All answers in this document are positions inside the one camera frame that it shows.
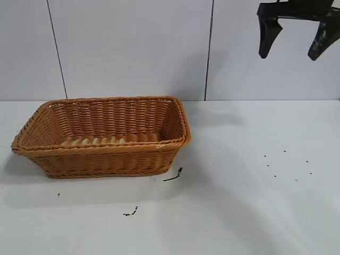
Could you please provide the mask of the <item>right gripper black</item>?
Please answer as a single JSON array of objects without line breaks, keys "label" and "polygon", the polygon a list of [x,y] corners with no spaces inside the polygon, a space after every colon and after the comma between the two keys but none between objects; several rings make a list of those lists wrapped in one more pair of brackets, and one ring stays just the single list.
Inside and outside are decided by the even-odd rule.
[{"label": "right gripper black", "polygon": [[339,40],[339,7],[334,1],[285,1],[260,3],[257,15],[260,27],[259,55],[265,59],[282,31],[278,18],[320,21],[308,56],[316,61],[324,51]]}]

